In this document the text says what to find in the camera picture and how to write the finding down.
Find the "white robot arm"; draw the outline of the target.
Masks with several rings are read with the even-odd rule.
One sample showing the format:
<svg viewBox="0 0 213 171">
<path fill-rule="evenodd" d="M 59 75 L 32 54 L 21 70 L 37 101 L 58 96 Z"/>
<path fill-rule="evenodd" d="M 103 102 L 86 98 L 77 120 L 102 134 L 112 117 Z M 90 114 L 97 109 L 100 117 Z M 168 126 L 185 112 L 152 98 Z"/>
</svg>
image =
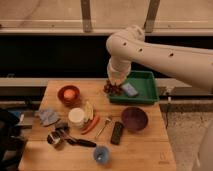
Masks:
<svg viewBox="0 0 213 171">
<path fill-rule="evenodd" d="M 123 83 L 134 62 L 213 95 L 213 50 L 147 43 L 137 25 L 111 34 L 106 49 L 110 54 L 107 75 L 112 84 Z"/>
</svg>

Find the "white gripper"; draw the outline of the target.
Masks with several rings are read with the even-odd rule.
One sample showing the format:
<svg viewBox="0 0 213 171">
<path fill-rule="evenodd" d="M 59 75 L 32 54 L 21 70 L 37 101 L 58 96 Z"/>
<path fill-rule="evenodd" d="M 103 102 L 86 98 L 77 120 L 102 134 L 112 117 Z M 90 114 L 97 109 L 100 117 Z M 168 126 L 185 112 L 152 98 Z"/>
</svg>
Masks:
<svg viewBox="0 0 213 171">
<path fill-rule="evenodd" d="M 131 63 L 125 61 L 109 60 L 107 65 L 107 75 L 112 85 L 122 84 L 131 71 Z"/>
</svg>

